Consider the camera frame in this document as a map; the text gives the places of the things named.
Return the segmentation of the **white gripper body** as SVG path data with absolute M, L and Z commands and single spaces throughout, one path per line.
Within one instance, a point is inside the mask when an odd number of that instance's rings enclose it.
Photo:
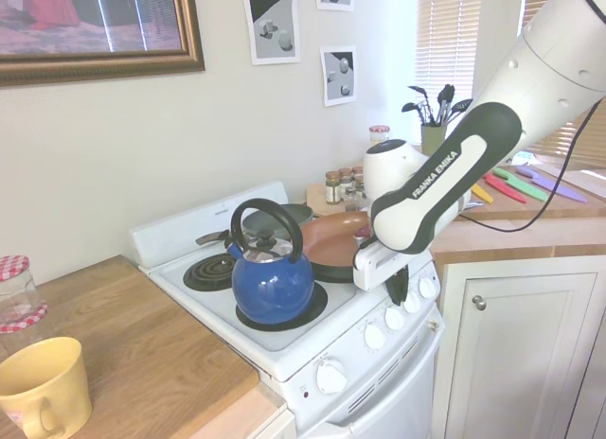
M 410 262 L 410 255 L 383 246 L 372 237 L 362 243 L 353 259 L 353 283 L 364 291 L 372 291 Z

